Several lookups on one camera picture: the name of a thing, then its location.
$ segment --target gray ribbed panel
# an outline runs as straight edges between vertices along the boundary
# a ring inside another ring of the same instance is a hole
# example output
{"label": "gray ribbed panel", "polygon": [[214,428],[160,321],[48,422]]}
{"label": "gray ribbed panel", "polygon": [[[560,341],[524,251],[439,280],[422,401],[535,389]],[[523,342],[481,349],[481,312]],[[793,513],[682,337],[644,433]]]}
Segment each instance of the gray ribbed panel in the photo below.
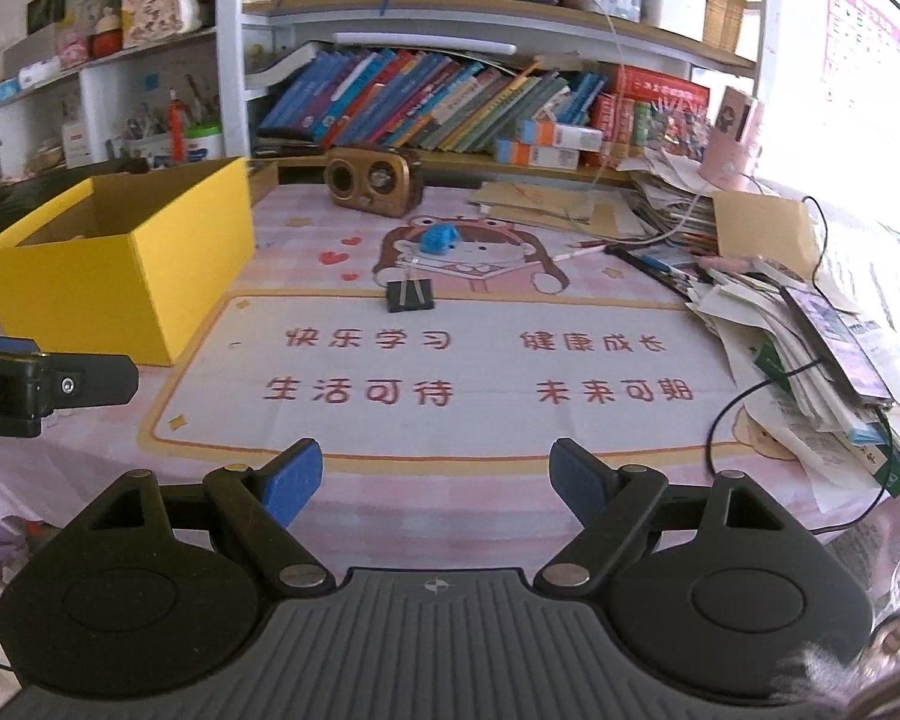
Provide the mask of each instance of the gray ribbed panel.
{"label": "gray ribbed panel", "polygon": [[[426,583],[449,584],[437,594]],[[0,720],[824,720],[738,709],[658,683],[585,604],[515,570],[354,571],[329,598],[285,601],[237,661],[199,685],[115,704],[24,690]]]}

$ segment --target pink power bank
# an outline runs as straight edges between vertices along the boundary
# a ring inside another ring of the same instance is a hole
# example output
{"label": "pink power bank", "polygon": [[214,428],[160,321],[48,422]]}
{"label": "pink power bank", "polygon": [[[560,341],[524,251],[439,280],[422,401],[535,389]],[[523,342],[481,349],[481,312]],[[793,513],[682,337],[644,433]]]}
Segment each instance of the pink power bank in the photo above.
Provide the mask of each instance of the pink power bank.
{"label": "pink power bank", "polygon": [[727,87],[703,154],[701,178],[723,190],[746,191],[760,157],[762,124],[763,103]]}

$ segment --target open cardboard box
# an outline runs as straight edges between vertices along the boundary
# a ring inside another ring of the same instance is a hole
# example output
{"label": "open cardboard box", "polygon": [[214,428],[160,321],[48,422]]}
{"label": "open cardboard box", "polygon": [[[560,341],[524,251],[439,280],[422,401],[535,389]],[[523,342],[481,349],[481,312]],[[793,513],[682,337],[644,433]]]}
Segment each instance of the open cardboard box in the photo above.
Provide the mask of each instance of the open cardboard box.
{"label": "open cardboard box", "polygon": [[253,254],[242,159],[83,181],[0,234],[0,324],[173,365]]}

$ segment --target crosshair logo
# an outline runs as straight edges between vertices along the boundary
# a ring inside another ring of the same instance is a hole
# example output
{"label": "crosshair logo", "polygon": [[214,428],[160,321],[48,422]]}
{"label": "crosshair logo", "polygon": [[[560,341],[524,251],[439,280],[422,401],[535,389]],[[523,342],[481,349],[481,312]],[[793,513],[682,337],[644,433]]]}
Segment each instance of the crosshair logo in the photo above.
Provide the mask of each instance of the crosshair logo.
{"label": "crosshair logo", "polygon": [[434,577],[432,580],[426,581],[423,586],[424,589],[428,589],[434,595],[439,595],[450,589],[450,584],[439,577]]}

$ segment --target white pen holder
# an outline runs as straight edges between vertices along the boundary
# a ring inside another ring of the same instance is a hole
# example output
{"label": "white pen holder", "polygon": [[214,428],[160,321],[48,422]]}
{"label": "white pen holder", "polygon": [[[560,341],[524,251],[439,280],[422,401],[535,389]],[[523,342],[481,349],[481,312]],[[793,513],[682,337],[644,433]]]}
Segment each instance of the white pen holder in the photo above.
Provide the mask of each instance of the white pen holder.
{"label": "white pen holder", "polygon": [[643,0],[640,20],[650,26],[703,40],[706,0]]}

